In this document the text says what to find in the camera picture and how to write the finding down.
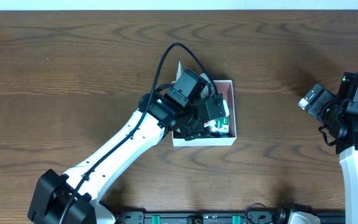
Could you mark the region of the green Dettol soap bar pack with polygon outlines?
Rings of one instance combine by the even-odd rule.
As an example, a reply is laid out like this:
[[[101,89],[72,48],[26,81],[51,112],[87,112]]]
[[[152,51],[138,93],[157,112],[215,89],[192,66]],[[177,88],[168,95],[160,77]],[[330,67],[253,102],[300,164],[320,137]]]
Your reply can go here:
[[[210,128],[211,133],[213,133],[214,135],[228,134],[229,133],[229,118],[223,117],[223,118],[219,118],[216,120],[220,121],[220,125],[218,128],[215,128],[215,127]]]

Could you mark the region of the white lotion tube gold cap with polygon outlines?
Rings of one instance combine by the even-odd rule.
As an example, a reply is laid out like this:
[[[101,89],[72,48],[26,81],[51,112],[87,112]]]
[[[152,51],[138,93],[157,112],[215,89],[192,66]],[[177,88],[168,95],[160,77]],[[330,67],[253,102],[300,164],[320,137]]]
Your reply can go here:
[[[183,73],[183,67],[182,67],[181,62],[179,61],[179,62],[178,62],[178,68],[177,68],[176,79],[175,79],[176,82],[179,80],[179,78],[181,77],[182,73]]]

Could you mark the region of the teal toothpaste tube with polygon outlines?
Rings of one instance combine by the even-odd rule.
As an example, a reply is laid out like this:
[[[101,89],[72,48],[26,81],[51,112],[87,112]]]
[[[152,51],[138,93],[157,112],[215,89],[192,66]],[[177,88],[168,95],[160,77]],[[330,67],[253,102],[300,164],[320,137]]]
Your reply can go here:
[[[220,121],[216,119],[212,119],[204,123],[205,128],[212,128],[212,127],[218,128],[219,125],[220,125]]]

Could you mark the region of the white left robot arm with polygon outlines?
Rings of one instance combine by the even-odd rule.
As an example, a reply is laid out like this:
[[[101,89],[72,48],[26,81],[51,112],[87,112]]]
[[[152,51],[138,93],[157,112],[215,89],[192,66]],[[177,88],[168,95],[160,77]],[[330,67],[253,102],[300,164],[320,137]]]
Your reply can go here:
[[[62,175],[49,169],[37,181],[27,218],[32,223],[116,223],[101,199],[116,179],[170,131],[186,141],[209,135],[205,123],[227,114],[207,74],[185,70],[173,84],[153,86],[125,126]]]

